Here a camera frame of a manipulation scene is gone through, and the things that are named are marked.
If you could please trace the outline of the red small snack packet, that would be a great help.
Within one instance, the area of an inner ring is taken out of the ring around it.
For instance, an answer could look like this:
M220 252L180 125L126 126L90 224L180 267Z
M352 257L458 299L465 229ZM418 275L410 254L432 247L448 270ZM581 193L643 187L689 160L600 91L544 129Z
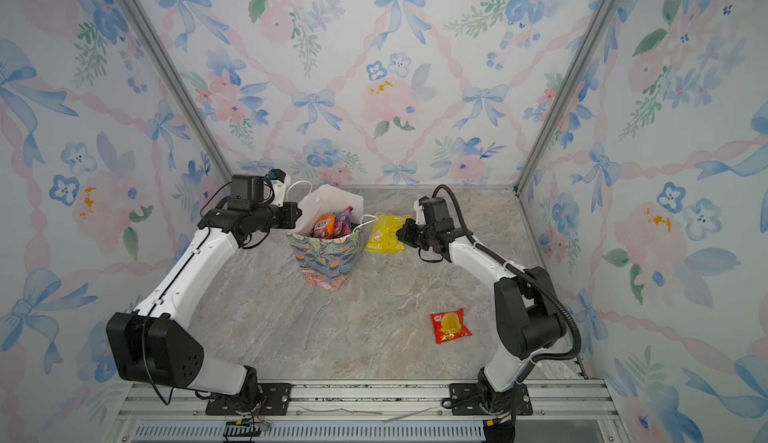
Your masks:
M431 314L435 343L443 344L471 336L472 332L464 324L464 316L464 309Z

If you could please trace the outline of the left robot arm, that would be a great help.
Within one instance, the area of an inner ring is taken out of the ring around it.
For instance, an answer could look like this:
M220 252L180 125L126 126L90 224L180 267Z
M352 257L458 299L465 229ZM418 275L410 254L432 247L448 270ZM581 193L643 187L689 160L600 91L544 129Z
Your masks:
M256 248L254 234L295 227L301 211L285 199L290 185L279 169L233 176L228 195L202 213L191 243L159 286L133 311L109 319L106 335L123 380L235 398L250 407L260 403L256 370L207 355L188 328L223 265L238 251Z

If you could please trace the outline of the purple Fox's berries bag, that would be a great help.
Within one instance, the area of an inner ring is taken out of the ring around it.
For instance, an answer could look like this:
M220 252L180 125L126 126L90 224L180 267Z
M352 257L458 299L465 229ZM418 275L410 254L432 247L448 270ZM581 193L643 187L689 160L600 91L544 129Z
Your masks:
M352 212L353 208L349 206L336 215L332 233L333 239L345 237L352 232Z

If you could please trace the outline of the yellow snack packet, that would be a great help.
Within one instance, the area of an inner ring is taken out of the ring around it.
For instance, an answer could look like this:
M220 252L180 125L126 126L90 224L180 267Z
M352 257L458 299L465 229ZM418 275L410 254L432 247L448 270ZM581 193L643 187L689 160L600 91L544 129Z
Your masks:
M371 232L365 246L367 252L375 254L399 254L406 251L396 233L404 226L410 216L400 216L378 212L371 226Z

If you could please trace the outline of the floral paper gift bag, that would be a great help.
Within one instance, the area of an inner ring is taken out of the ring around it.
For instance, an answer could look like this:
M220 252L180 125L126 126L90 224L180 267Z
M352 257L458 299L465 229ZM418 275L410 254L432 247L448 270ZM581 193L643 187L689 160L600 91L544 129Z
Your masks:
M353 208L352 232L342 238L317 239L310 236L314 223L323 215ZM341 288L366 246L376 217L364 211L364 198L331 185L322 185L298 204L302 211L296 228L287 232L304 280L334 292Z

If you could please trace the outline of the orange Fox's fruits bag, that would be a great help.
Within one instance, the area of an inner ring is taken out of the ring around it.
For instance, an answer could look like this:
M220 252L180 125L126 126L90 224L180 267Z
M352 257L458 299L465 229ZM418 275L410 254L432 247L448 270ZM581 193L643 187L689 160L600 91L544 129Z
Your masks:
M313 225L310 236L317 239L331 239L335 234L336 215L334 213L321 216Z

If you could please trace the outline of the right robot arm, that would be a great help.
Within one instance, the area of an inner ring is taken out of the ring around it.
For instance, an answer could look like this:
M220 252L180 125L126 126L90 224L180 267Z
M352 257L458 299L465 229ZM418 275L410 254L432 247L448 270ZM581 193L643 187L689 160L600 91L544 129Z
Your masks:
M517 265L481 243L453 220L441 197L422 197L414 210L396 232L398 240L466 270L493 293L500 346L478 381L497 394L519 386L538 362L555 356L551 348L568 330L549 277L543 268Z

